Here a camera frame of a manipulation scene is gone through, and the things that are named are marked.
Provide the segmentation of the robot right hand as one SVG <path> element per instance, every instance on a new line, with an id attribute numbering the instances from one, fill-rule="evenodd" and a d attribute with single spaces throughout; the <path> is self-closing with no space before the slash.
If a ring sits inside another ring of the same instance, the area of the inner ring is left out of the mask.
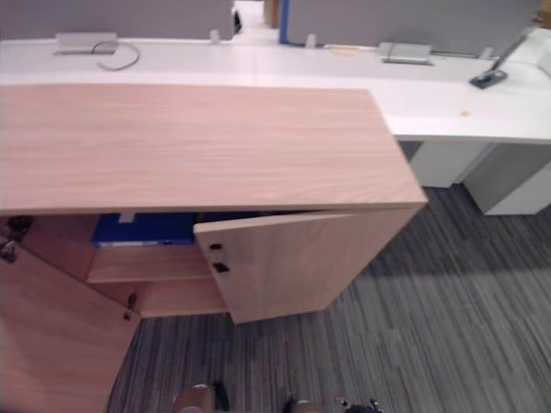
<path id="1" fill-rule="evenodd" d="M 378 401 L 374 398 L 369 399 L 367 404 L 353 404 L 344 397 L 334 397 L 336 404 L 344 413 L 384 413 Z"/>

